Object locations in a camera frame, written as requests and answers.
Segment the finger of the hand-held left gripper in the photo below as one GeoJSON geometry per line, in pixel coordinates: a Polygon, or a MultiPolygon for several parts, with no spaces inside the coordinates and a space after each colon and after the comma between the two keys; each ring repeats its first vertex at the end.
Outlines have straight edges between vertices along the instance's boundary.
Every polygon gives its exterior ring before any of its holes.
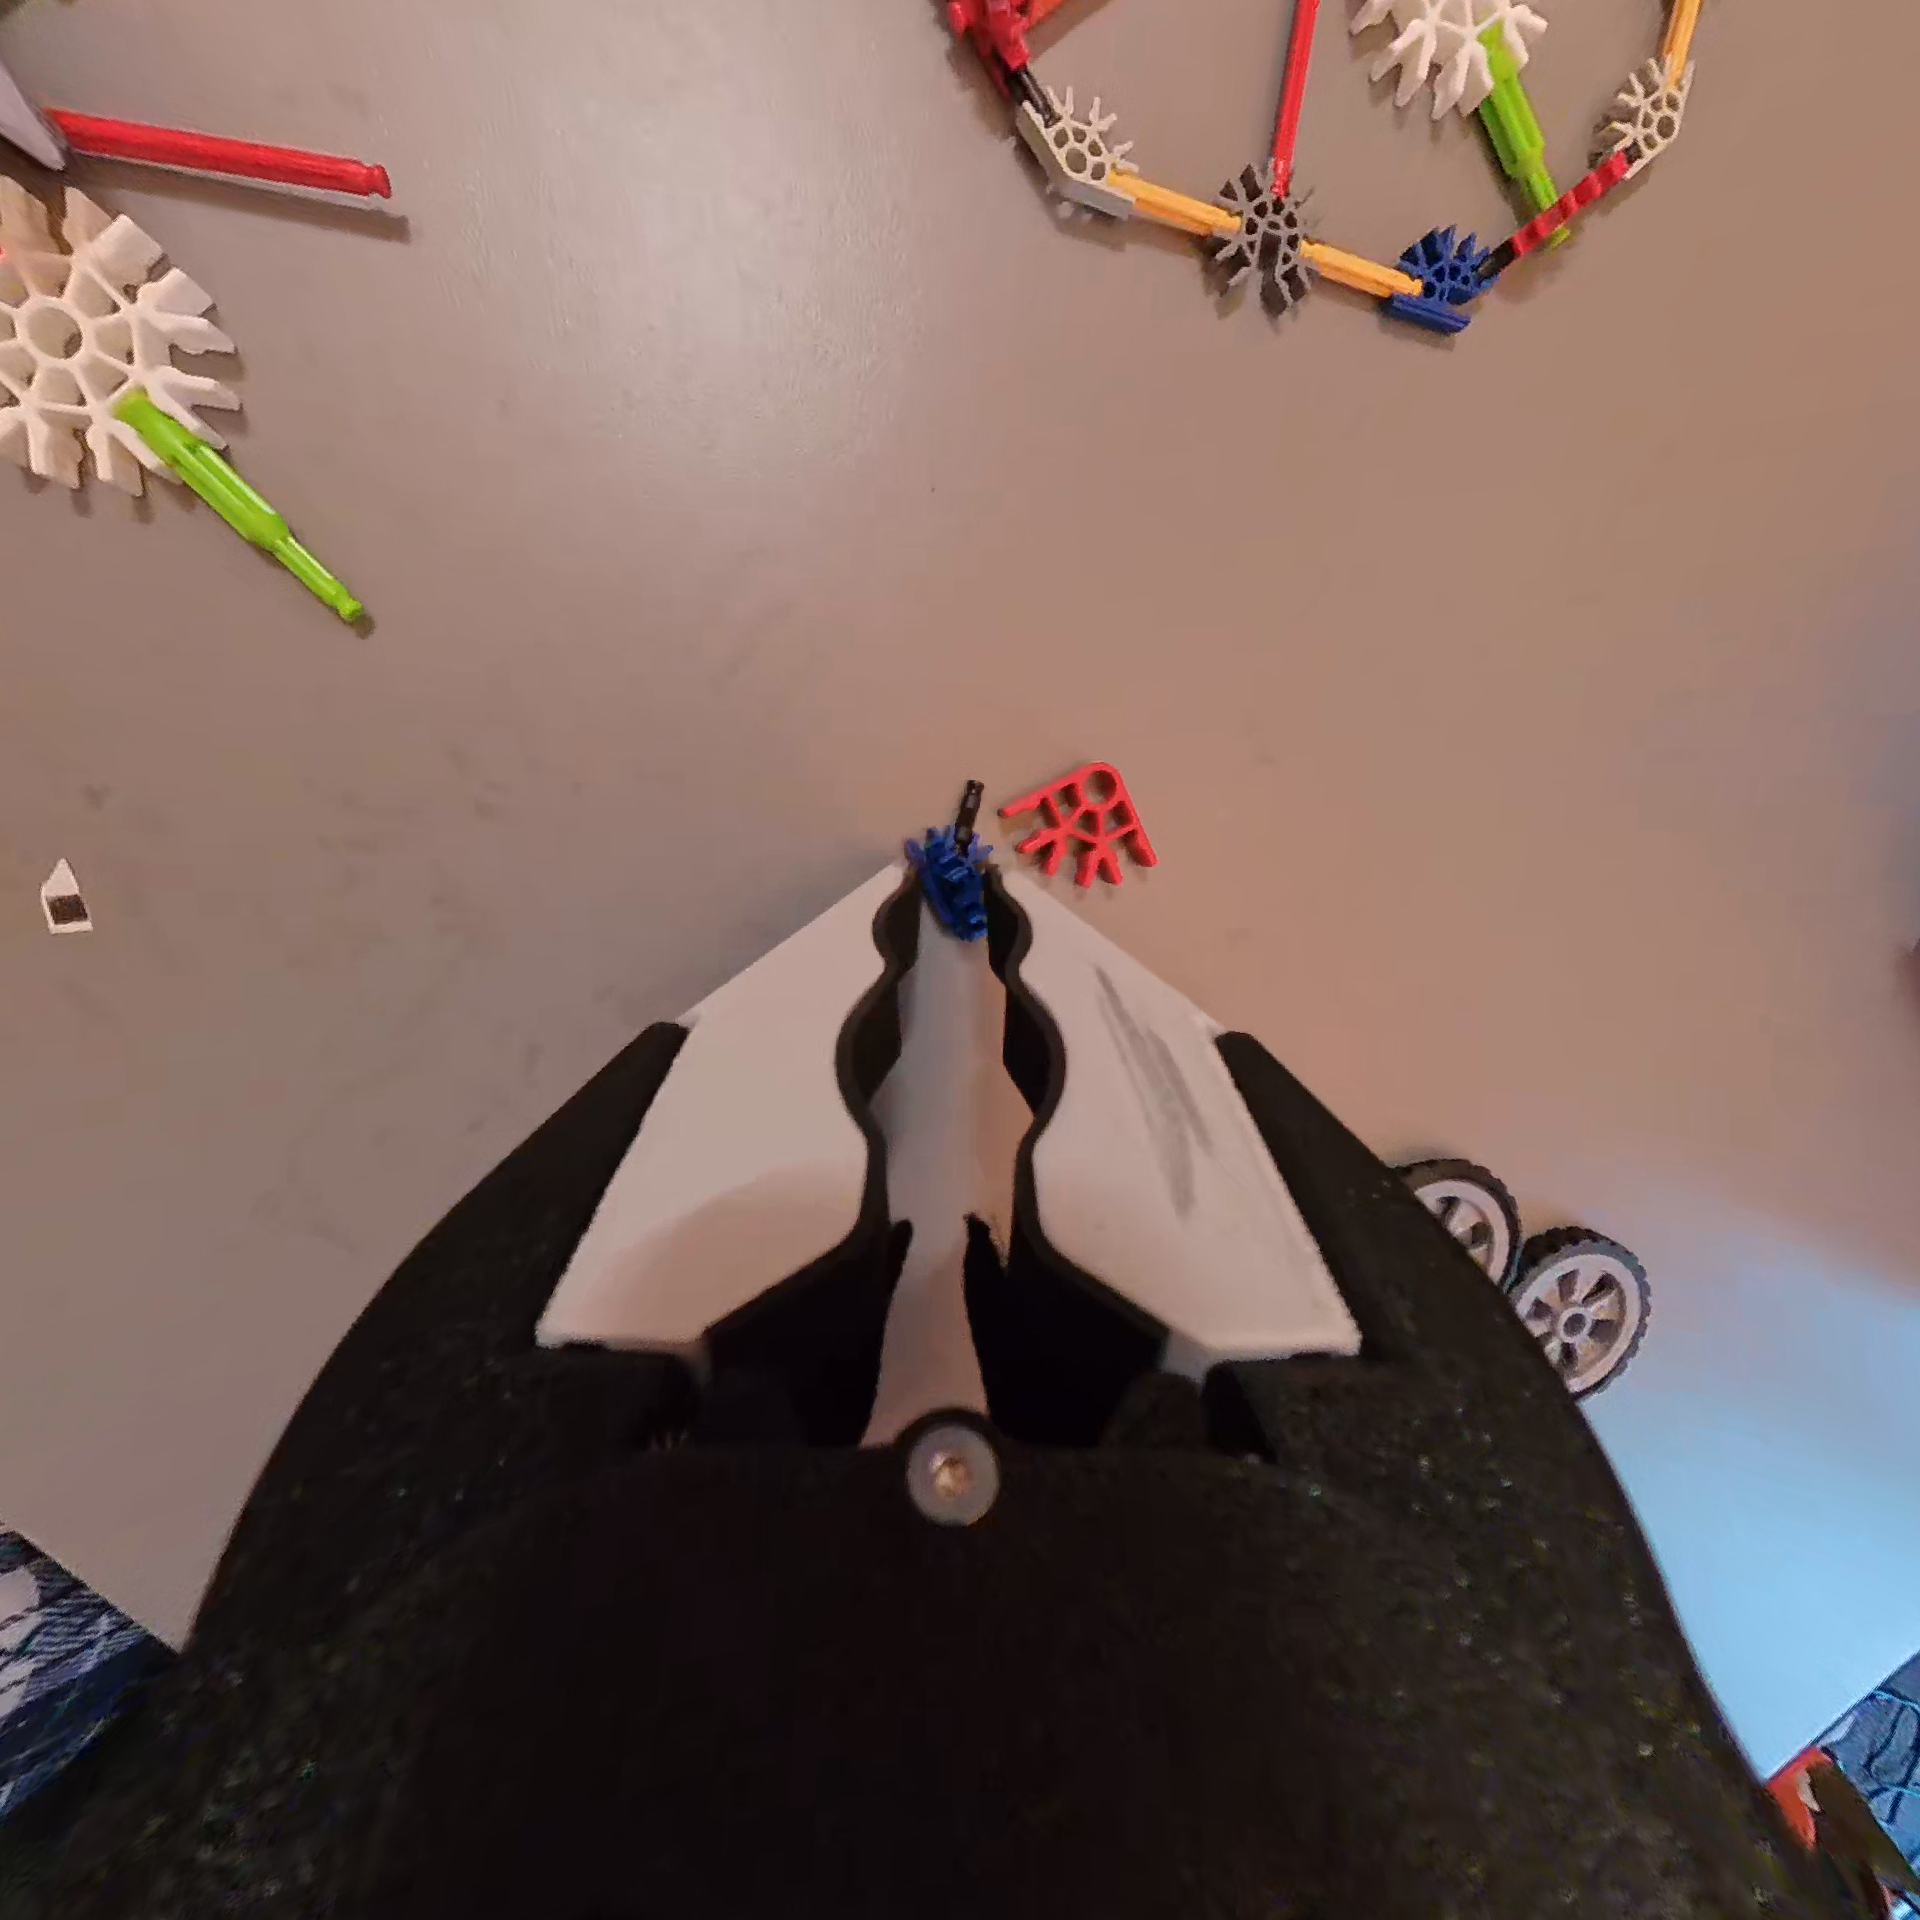
{"type": "Polygon", "coordinates": [[[69,167],[69,146],[59,126],[36,108],[15,83],[6,62],[0,65],[1,140],[46,172],[69,167]]]}

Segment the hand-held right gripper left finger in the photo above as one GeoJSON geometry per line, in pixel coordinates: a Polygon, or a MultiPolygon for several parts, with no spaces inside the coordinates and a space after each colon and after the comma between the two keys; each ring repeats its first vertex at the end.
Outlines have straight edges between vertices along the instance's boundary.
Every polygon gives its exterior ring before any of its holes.
{"type": "Polygon", "coordinates": [[[547,1351],[767,1387],[815,1447],[873,1420],[905,1239],[876,1100],[920,894],[880,869],[668,1028],[672,1058],[534,1325],[547,1351]]]}

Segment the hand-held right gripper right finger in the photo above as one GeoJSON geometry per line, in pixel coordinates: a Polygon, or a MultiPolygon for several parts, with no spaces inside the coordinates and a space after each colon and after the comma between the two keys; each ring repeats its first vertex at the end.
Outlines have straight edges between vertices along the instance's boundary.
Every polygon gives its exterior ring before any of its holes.
{"type": "Polygon", "coordinates": [[[1027,1106],[1003,1255],[967,1271],[992,1421],[1079,1449],[1152,1375],[1356,1359],[1360,1324],[1222,1021],[1036,881],[989,875],[985,913],[1027,1106]]]}

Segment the white snowflake connector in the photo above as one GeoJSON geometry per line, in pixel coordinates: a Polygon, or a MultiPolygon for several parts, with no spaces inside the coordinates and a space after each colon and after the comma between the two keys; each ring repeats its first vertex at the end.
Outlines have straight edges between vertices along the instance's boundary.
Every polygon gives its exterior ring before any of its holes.
{"type": "Polygon", "coordinates": [[[197,370],[231,361],[215,301],[131,217],[75,188],[48,207],[1,181],[1,453],[40,482],[86,479],[141,497],[163,459],[115,407],[141,391],[169,418],[224,447],[211,412],[239,395],[197,370]]]}

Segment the long red rod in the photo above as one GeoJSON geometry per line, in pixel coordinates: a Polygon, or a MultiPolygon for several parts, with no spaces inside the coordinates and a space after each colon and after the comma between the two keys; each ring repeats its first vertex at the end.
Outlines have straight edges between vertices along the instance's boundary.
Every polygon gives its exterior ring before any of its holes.
{"type": "Polygon", "coordinates": [[[352,156],[303,151],[189,129],[159,129],[85,111],[46,109],[65,149],[92,159],[128,159],[191,177],[222,177],[315,190],[360,201],[393,196],[389,169],[352,156]]]}

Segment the blue connector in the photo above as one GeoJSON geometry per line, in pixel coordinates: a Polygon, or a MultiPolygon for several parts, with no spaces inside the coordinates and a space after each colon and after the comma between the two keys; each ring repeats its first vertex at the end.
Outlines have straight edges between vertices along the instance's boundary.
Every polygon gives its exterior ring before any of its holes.
{"type": "Polygon", "coordinates": [[[923,829],[905,838],[902,855],[933,919],[957,941],[976,943],[989,933],[988,869],[992,847],[976,833],[923,829]]]}

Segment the red fan connector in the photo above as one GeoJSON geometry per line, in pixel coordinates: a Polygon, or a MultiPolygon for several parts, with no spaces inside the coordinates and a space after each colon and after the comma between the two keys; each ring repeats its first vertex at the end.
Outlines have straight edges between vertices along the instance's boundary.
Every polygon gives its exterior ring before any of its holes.
{"type": "Polygon", "coordinates": [[[1044,881],[1068,873],[1080,891],[1117,889],[1158,855],[1119,770],[1092,758],[996,805],[996,822],[1019,829],[1015,857],[1044,881]]]}

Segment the green rod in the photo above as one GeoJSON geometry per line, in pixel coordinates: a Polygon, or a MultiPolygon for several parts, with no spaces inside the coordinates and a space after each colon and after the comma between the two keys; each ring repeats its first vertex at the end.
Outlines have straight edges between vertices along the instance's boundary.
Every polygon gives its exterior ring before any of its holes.
{"type": "Polygon", "coordinates": [[[111,418],[131,428],[176,479],[340,621],[358,627],[366,620],[366,609],[350,588],[300,543],[286,516],[254,492],[215,446],[167,415],[141,388],[123,391],[111,404],[111,418]]]}

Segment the grey toy wheel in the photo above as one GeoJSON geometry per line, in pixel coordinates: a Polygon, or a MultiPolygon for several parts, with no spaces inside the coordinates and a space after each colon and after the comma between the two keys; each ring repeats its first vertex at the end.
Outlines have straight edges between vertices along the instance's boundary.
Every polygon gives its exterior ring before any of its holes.
{"type": "Polygon", "coordinates": [[[1519,1206],[1496,1175],[1469,1158],[1419,1158],[1399,1165],[1399,1177],[1477,1269],[1508,1292],[1521,1225],[1519,1206]]]}
{"type": "Polygon", "coordinates": [[[1579,1227],[1527,1237],[1507,1301],[1572,1401],[1616,1381],[1651,1327],[1643,1262],[1616,1239],[1579,1227]]]}

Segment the colourful toy wheel model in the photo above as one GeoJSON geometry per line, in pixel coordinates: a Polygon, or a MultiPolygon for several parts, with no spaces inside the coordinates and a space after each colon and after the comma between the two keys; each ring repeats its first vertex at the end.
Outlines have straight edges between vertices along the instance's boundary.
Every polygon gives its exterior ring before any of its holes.
{"type": "Polygon", "coordinates": [[[1055,207],[1099,225],[1152,225],[1192,243],[1217,301],[1255,301],[1271,321],[1296,310],[1318,285],[1371,303],[1432,337],[1457,337],[1481,299],[1521,260],[1561,246],[1576,217],[1640,177],[1685,129],[1694,85],[1694,38],[1703,6],[1664,5],[1653,54],[1633,66],[1597,122],[1588,169],[1558,186],[1524,83],[1547,29],[1537,5],[1374,2],[1356,5],[1350,34],[1381,34],[1368,83],[1393,108],[1428,103],[1430,119],[1475,122],[1524,221],[1483,246],[1453,226],[1430,228],[1393,260],[1331,245],[1312,231],[1296,158],[1316,36],[1316,2],[1286,5],[1286,45],[1269,151],[1241,167],[1212,199],[1152,181],[1117,117],[1099,98],[1076,103],[1033,65],[1033,34],[1052,2],[943,2],[934,6],[953,41],[972,52],[1003,103],[1055,207]]]}

